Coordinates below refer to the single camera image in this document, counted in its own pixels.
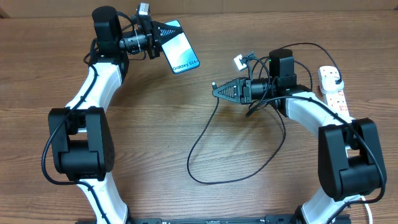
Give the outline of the Samsung Galaxy smartphone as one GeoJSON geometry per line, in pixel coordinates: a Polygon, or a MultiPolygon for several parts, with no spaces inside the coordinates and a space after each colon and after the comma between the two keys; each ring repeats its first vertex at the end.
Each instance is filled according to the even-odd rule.
{"type": "Polygon", "coordinates": [[[174,74],[200,66],[200,61],[184,32],[163,44],[162,50],[174,74]]]}

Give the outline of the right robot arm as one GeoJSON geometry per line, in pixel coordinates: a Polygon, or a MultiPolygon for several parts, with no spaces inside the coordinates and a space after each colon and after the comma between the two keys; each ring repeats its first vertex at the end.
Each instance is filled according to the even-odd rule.
{"type": "Polygon", "coordinates": [[[369,118],[354,119],[317,98],[297,83],[295,60],[290,49],[269,53],[265,78],[252,75],[213,86],[213,96],[248,105],[272,105],[287,118],[300,123],[318,139],[318,179],[320,188],[293,215],[271,216],[271,223],[348,223],[342,211],[362,204],[363,195],[386,190],[386,168],[375,123],[369,118]]]}

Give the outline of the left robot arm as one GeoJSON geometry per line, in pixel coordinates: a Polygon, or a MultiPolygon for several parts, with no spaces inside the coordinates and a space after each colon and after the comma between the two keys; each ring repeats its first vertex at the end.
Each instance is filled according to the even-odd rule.
{"type": "Polygon", "coordinates": [[[123,15],[112,6],[92,12],[96,38],[83,59],[88,76],[74,99],[50,110],[50,137],[41,158],[42,173],[50,183],[76,185],[84,192],[95,223],[133,222],[113,179],[115,151],[106,119],[109,103],[126,77],[129,56],[143,52],[156,58],[166,43],[183,33],[177,21],[152,20],[147,3],[128,17],[130,31],[121,27],[123,15]]]}

